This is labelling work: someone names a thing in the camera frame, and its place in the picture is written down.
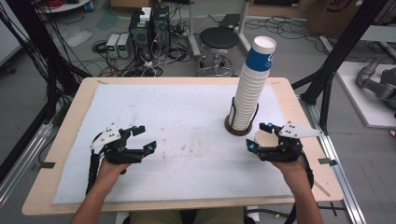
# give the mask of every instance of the pants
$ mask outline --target pants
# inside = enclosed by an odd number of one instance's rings
[[[198,210],[194,224],[243,224],[244,208],[208,208]],[[177,210],[132,212],[131,224],[182,224]]]

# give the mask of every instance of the stack of cups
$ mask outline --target stack of cups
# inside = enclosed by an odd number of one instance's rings
[[[257,109],[264,88],[265,80],[270,75],[271,63],[276,48],[274,39],[258,36],[242,67],[236,95],[228,117],[228,124],[233,131],[250,131],[249,124]]]

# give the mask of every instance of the black stool seat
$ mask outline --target black stool seat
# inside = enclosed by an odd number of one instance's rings
[[[223,27],[212,27],[201,32],[202,44],[210,49],[232,49],[238,44],[238,35]]]

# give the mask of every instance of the stool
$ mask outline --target stool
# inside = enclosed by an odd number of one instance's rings
[[[201,32],[199,35],[199,44],[202,48],[212,51],[201,57],[198,62],[199,72],[212,75],[213,77],[222,77],[232,73],[231,61],[220,55],[223,52],[230,52],[238,44],[238,35],[232,30],[223,27],[212,27]]]

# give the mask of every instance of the human arm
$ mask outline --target human arm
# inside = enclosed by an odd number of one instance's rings
[[[282,172],[291,193],[297,210],[297,223],[323,223],[317,202],[309,186],[308,177],[301,159],[294,162],[272,162]]]
[[[120,173],[130,165],[111,164],[106,159],[103,159],[95,183],[69,223],[96,224],[107,194],[116,184]]]

